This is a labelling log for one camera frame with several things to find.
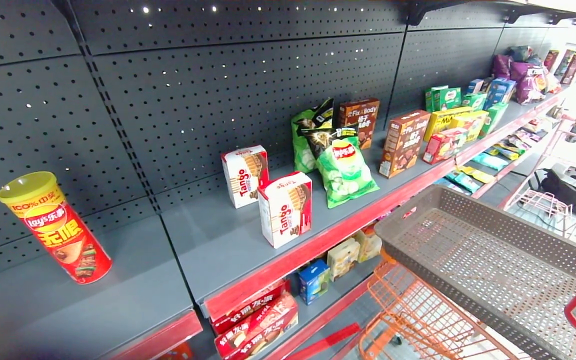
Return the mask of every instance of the tango wafer box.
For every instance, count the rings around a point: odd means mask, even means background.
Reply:
[[[228,194],[235,209],[257,202],[258,189],[269,182],[268,155],[261,145],[221,154]]]
[[[313,182],[295,171],[259,187],[263,236],[277,249],[311,229]]]

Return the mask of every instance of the snack bag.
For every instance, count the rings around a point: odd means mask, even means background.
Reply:
[[[295,171],[307,174],[315,169],[315,157],[302,130],[332,128],[333,108],[334,101],[329,98],[322,105],[299,112],[290,120]]]
[[[356,125],[341,129],[304,129],[302,133],[323,178],[329,209],[379,190],[359,150]]]

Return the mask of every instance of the blue snack box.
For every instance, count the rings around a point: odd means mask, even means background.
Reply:
[[[326,294],[330,286],[330,268],[322,259],[316,260],[299,273],[299,296],[310,305]]]

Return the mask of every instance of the red snack box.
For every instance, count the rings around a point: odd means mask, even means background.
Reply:
[[[339,126],[359,124],[359,148],[362,150],[370,148],[373,143],[378,111],[379,100],[374,97],[339,105]]]
[[[381,175],[390,179],[414,166],[429,119],[430,112],[416,110],[390,121],[379,166]]]
[[[222,359],[245,360],[258,354],[297,323],[297,302],[290,293],[284,292],[224,335],[217,336],[214,343]]]
[[[452,157],[466,143],[467,136],[468,130],[462,127],[443,130],[432,135],[428,146],[425,147],[423,161],[432,165]]]
[[[247,316],[256,312],[262,306],[278,299],[284,292],[290,292],[290,281],[285,278],[280,278],[267,287],[259,290],[249,299],[237,306],[235,310],[219,317],[215,322],[210,321],[213,330],[218,335],[222,335],[231,328],[237,326],[240,322],[246,319]]]

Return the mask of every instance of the biscuit box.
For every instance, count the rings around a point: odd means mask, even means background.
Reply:
[[[433,94],[432,107],[435,112],[454,109],[462,105],[462,89],[446,88]]]
[[[277,249],[311,229],[313,182],[295,171],[259,187],[263,236]]]
[[[299,272],[299,296],[310,305],[318,297],[326,294],[330,285],[330,268],[322,259]]]
[[[298,312],[295,298],[284,292],[224,335],[218,335],[214,340],[217,352],[224,360],[250,359],[297,325]]]
[[[290,292],[290,286],[290,281],[285,278],[280,278],[250,296],[250,298],[243,303],[240,303],[233,311],[219,317],[216,321],[211,320],[210,325],[215,333],[221,335],[237,326],[238,323],[246,319],[251,313],[256,312],[256,310],[270,303],[270,301],[279,298],[284,292]]]
[[[466,142],[470,142],[477,139],[477,136],[480,134],[480,131],[482,130],[484,123],[486,123],[488,116],[489,113],[483,110],[460,114],[452,119],[450,122],[450,127],[464,128],[468,130],[468,134],[466,135]]]
[[[235,209],[257,202],[258,188],[270,180],[268,155],[263,146],[222,153],[221,164]]]
[[[357,240],[349,237],[328,251],[327,265],[330,267],[330,281],[337,280],[355,266],[359,258],[359,248],[361,246]]]
[[[428,164],[437,164],[457,153],[457,150],[466,143],[468,130],[462,127],[443,130],[432,135],[423,153],[423,161]]]
[[[434,86],[430,89],[425,91],[425,111],[426,112],[435,112],[439,109],[435,109],[435,94],[443,89],[448,89],[448,85],[443,86]]]
[[[379,166],[381,175],[392,178],[414,166],[429,118],[428,112],[417,110],[390,121]]]
[[[461,100],[462,107],[471,107],[473,112],[478,112],[484,109],[484,104],[486,103],[486,98],[488,93],[469,93],[463,97]]]
[[[487,112],[488,116],[486,121],[484,121],[484,125],[481,127],[481,131],[479,132],[478,138],[483,139],[486,135],[493,132],[499,120],[504,116],[504,113],[508,109],[508,104],[494,104],[490,107]]]
[[[428,122],[428,127],[425,128],[425,134],[423,135],[423,141],[429,142],[430,137],[439,132],[443,132],[450,127],[451,121],[455,116],[466,114],[473,111],[470,106],[455,107],[455,109],[448,109],[443,111],[435,111],[430,114],[430,121]]]
[[[377,122],[379,100],[371,97],[366,100],[345,102],[339,105],[339,128],[359,124],[357,135],[359,136],[359,148],[370,148],[373,143],[373,132]]]

